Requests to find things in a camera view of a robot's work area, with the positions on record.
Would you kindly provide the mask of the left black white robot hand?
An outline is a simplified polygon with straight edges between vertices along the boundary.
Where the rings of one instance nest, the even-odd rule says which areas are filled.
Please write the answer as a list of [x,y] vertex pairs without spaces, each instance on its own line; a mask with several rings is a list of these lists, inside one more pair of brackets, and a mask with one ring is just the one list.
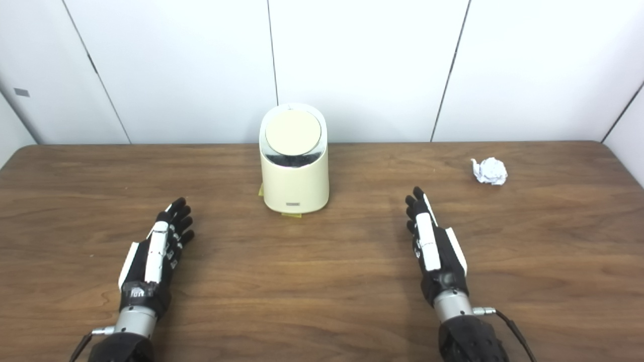
[[171,304],[171,281],[186,246],[195,238],[184,197],[161,211],[146,239],[131,243],[119,275],[120,306],[144,307],[162,318]]

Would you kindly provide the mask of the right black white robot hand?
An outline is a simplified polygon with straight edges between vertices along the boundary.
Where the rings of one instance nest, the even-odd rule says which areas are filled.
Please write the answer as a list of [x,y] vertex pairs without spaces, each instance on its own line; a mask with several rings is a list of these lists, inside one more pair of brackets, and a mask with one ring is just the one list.
[[438,225],[426,193],[418,186],[405,197],[407,229],[422,273],[421,291],[426,302],[434,305],[444,292],[469,295],[467,263],[455,234]]

